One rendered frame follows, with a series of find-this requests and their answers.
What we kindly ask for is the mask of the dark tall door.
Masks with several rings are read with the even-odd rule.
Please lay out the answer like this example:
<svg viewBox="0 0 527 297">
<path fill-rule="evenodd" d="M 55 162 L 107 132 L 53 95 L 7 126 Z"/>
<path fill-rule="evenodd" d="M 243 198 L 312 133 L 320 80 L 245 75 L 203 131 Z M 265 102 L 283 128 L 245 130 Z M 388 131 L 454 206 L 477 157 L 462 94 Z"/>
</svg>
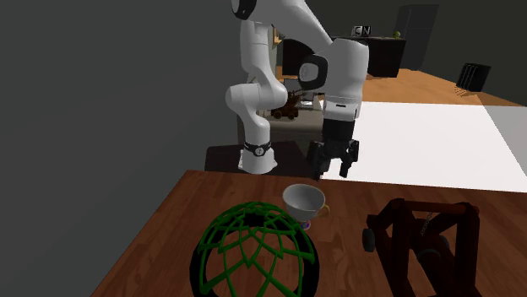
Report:
<svg viewBox="0 0 527 297">
<path fill-rule="evenodd" d="M 406 40 L 400 64 L 402 68 L 421 68 L 438 9 L 438 4 L 408 4 L 399 7 L 394 29 Z"/>
</svg>

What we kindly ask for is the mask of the black ribbed box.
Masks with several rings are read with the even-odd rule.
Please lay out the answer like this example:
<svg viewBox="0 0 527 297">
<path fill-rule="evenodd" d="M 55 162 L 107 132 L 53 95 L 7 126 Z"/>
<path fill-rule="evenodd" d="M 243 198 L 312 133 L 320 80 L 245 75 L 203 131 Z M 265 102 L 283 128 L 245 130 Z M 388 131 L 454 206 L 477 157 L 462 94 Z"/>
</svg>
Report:
<svg viewBox="0 0 527 297">
<path fill-rule="evenodd" d="M 456 86 L 470 92 L 481 92 L 491 68 L 477 63 L 465 63 Z"/>
</svg>

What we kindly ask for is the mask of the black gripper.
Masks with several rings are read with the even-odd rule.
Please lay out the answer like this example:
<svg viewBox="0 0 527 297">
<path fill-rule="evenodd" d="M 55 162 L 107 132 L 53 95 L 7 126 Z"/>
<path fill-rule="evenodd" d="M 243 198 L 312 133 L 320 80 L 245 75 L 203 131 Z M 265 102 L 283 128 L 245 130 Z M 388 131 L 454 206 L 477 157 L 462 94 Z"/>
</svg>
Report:
<svg viewBox="0 0 527 297">
<path fill-rule="evenodd" d="M 323 141 L 311 141 L 307 151 L 307 162 L 312 167 L 312 178 L 315 181 L 329 170 L 329 156 L 341 156 L 340 176 L 348 176 L 348 171 L 358 160 L 359 154 L 360 143 L 352 139 L 354 128 L 354 121 L 323 120 Z"/>
</svg>

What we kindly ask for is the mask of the green lattice dome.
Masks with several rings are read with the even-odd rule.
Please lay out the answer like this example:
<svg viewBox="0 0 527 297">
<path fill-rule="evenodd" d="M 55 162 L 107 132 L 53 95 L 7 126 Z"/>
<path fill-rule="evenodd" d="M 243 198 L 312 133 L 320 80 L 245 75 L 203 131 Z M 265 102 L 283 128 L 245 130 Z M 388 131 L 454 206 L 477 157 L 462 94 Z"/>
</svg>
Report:
<svg viewBox="0 0 527 297">
<path fill-rule="evenodd" d="M 275 275 L 277 264 L 294 259 L 298 277 L 294 289 Z M 252 297 L 265 297 L 273 287 L 279 297 L 315 297 L 320 276 L 317 249 L 298 222 L 284 209 L 267 202 L 244 202 L 218 215 L 193 250 L 189 282 L 194 297 L 219 297 L 225 283 L 229 297 L 242 297 L 233 274 L 251 268 L 263 277 Z"/>
</svg>

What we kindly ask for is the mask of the dark robot stand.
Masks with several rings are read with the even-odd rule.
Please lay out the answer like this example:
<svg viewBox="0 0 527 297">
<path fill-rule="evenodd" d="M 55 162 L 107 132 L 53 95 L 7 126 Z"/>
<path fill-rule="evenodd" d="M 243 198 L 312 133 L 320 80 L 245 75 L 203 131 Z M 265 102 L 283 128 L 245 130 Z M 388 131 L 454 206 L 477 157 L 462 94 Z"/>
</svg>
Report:
<svg viewBox="0 0 527 297">
<path fill-rule="evenodd" d="M 312 178 L 312 167 L 293 141 L 272 143 L 277 166 L 269 174 L 272 176 L 290 176 Z M 204 169 L 229 173 L 243 173 L 238 168 L 242 145 L 209 147 L 206 152 Z"/>
</svg>

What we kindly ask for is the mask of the dark sideboard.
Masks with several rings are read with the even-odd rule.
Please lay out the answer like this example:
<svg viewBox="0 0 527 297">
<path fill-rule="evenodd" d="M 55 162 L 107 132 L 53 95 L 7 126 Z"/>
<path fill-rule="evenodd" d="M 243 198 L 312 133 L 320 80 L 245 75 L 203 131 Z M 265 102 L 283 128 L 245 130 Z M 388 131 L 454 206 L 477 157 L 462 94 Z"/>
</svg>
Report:
<svg viewBox="0 0 527 297">
<path fill-rule="evenodd" d="M 396 78 L 405 50 L 406 40 L 400 37 L 373 36 L 372 27 L 354 26 L 349 35 L 331 35 L 360 42 L 369 48 L 367 73 L 376 78 Z"/>
</svg>

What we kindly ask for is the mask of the dark brown wooden catapult toy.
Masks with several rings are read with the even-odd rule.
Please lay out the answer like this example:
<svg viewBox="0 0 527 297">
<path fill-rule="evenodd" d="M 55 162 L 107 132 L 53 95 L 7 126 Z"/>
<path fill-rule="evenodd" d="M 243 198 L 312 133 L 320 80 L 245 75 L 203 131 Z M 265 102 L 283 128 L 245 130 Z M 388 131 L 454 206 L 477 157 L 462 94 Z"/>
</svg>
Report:
<svg viewBox="0 0 527 297">
<path fill-rule="evenodd" d="M 408 279 L 414 253 L 435 294 L 482 297 L 475 286 L 479 208 L 468 203 L 391 200 L 367 216 L 362 245 L 376 252 L 394 297 L 416 297 Z"/>
</svg>

